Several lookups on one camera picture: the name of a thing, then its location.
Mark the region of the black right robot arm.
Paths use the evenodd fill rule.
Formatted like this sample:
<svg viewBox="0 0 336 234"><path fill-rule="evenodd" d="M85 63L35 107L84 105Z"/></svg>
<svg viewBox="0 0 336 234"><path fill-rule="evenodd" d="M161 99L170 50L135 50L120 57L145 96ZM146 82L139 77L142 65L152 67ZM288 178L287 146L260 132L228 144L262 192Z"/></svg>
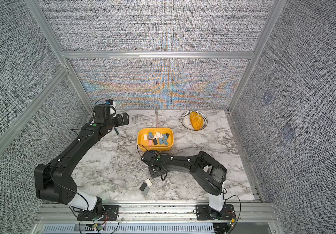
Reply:
<svg viewBox="0 0 336 234"><path fill-rule="evenodd" d="M190 174L209 194L209 207L221 212L225 205L223 194L227 169L208 153L200 151L190 157L173 156L156 150L146 151L141 158L152 178L166 179L169 172Z"/></svg>

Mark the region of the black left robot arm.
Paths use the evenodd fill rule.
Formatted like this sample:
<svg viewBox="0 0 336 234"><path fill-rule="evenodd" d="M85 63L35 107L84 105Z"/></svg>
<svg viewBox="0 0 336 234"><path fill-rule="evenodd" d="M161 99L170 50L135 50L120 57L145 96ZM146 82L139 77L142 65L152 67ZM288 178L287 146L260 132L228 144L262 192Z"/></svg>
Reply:
<svg viewBox="0 0 336 234"><path fill-rule="evenodd" d="M129 124L127 113L86 123L75 140L55 159L39 164L34 170L35 192L38 199L65 204L87 211L97 210L100 199L77 189L71 177L85 154L114 127Z"/></svg>

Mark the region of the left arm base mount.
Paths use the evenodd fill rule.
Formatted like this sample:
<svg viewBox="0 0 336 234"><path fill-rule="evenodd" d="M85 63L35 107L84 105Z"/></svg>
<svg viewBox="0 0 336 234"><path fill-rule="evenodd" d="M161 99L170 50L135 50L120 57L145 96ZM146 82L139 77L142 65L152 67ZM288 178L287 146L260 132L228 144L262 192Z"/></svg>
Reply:
<svg viewBox="0 0 336 234"><path fill-rule="evenodd" d="M80 211L77 221L116 221L119 208L119 205L103 205L102 210L95 207L91 211Z"/></svg>

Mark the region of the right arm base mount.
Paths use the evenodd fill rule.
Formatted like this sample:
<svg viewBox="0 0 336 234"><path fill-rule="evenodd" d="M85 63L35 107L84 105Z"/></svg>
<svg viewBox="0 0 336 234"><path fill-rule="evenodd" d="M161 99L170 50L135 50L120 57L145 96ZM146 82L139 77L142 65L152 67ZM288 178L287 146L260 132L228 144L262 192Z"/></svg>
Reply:
<svg viewBox="0 0 336 234"><path fill-rule="evenodd" d="M197 220L230 220L234 222L237 219L233 205L225 204L221 211L210 208L209 205L196 205L193 210Z"/></svg>

